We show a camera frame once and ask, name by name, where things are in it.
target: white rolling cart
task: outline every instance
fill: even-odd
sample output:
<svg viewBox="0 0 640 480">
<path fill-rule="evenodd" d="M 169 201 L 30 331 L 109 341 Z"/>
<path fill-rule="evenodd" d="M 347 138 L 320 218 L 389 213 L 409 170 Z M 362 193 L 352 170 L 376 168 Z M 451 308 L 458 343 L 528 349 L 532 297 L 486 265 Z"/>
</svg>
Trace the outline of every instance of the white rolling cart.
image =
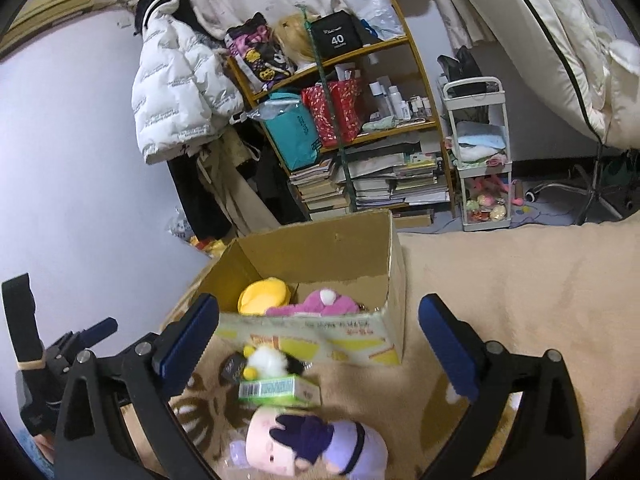
<svg viewBox="0 0 640 480">
<path fill-rule="evenodd" d="M 496 88 L 496 91 L 487 91 L 483 94 L 473 94 L 460 97 L 450 97 L 449 91 L 452 88 L 466 85 L 469 83 L 489 83 L 491 87 Z M 460 79 L 451 83 L 446 83 L 442 88 L 442 101 L 449 113 L 449 121 L 452 131 L 452 150 L 454 155 L 454 164 L 458 172 L 460 180 L 460 187 L 462 189 L 462 224 L 465 231 L 480 231 L 487 229 L 499 229 L 508 227 L 511 224 L 511 199 L 513 198 L 513 189 L 511 186 L 511 148 L 509 146 L 509 123 L 507 120 L 507 108 L 506 100 L 504 96 L 504 89 L 502 83 L 495 77 L 471 77 L 466 79 Z M 464 108 L 476 108 L 480 106 L 495 105 L 500 107 L 502 111 L 503 124 L 496 124 L 497 131 L 500 131 L 502 138 L 504 139 L 504 153 L 506 154 L 506 162 L 503 165 L 489 167 L 484 163 L 467 163 L 462 162 L 460 157 L 460 144 L 458 142 L 458 130 L 456 128 L 456 122 L 454 120 L 453 112 L 456 110 L 463 110 Z M 467 201 L 470 198 L 469 192 L 465 186 L 465 179 L 484 177 L 497 175 L 503 180 L 506 177 L 507 191 L 503 194 L 500 200 L 504 200 L 504 206 L 506 208 L 506 216 L 504 219 L 498 221 L 473 219 L 471 211 L 468 210 Z"/>
</svg>

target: teal bag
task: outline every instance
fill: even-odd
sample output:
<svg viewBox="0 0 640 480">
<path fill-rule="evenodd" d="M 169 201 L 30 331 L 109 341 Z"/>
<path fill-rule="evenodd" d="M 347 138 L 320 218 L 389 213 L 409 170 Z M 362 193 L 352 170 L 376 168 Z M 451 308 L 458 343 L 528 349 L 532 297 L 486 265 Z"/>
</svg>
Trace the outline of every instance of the teal bag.
<svg viewBox="0 0 640 480">
<path fill-rule="evenodd" d="M 298 94 L 274 92 L 269 99 L 299 97 Z M 264 125 L 290 171 L 315 163 L 320 147 L 318 130 L 311 113 L 302 102 L 294 110 L 264 121 Z"/>
</svg>

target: barcode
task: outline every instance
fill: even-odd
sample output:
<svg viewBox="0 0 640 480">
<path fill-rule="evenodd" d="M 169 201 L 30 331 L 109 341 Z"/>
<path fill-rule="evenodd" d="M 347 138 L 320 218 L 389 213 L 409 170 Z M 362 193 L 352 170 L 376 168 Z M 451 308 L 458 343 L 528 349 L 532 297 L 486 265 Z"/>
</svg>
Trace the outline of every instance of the barcode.
<svg viewBox="0 0 640 480">
<path fill-rule="evenodd" d="M 264 383 L 260 394 L 266 397 L 273 397 L 280 394 L 290 394 L 293 392 L 293 377 Z"/>
<path fill-rule="evenodd" d="M 257 397 L 258 395 L 260 395 L 260 383 L 240 383 L 238 397 L 246 399 L 247 397 Z"/>
</svg>

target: metal screw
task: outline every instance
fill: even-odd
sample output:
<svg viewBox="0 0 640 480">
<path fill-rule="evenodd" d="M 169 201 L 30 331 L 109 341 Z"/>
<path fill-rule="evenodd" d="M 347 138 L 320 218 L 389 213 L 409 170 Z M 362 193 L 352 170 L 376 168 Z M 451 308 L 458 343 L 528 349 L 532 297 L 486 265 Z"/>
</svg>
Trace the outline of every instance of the metal screw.
<svg viewBox="0 0 640 480">
<path fill-rule="evenodd" d="M 489 354 L 498 355 L 502 353 L 502 351 L 504 350 L 504 346 L 502 346 L 497 341 L 489 341 L 486 344 L 486 350 L 489 352 Z"/>
<path fill-rule="evenodd" d="M 555 363 L 562 361 L 562 354 L 558 350 L 547 350 L 546 356 Z"/>
<path fill-rule="evenodd" d="M 85 363 L 89 359 L 91 359 L 91 352 L 89 352 L 88 350 L 82 350 L 81 352 L 78 352 L 76 359 L 79 363 Z"/>
<path fill-rule="evenodd" d="M 149 352 L 151 352 L 151 343 L 143 341 L 136 346 L 136 354 L 139 356 L 147 355 Z"/>
</svg>

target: open box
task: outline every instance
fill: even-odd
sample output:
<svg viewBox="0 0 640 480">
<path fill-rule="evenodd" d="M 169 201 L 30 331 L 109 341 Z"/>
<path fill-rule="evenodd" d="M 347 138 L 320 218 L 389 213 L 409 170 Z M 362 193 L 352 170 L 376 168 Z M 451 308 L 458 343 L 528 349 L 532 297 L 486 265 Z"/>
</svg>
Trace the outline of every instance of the open box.
<svg viewBox="0 0 640 480">
<path fill-rule="evenodd" d="M 366 308 L 348 316 L 241 316 L 238 297 L 251 283 L 274 276 L 292 302 L 322 287 Z M 231 242 L 203 276 L 197 294 L 218 299 L 216 335 L 237 348 L 271 344 L 303 361 L 397 365 L 402 359 L 406 274 L 390 212 L 284 226 Z"/>
</svg>

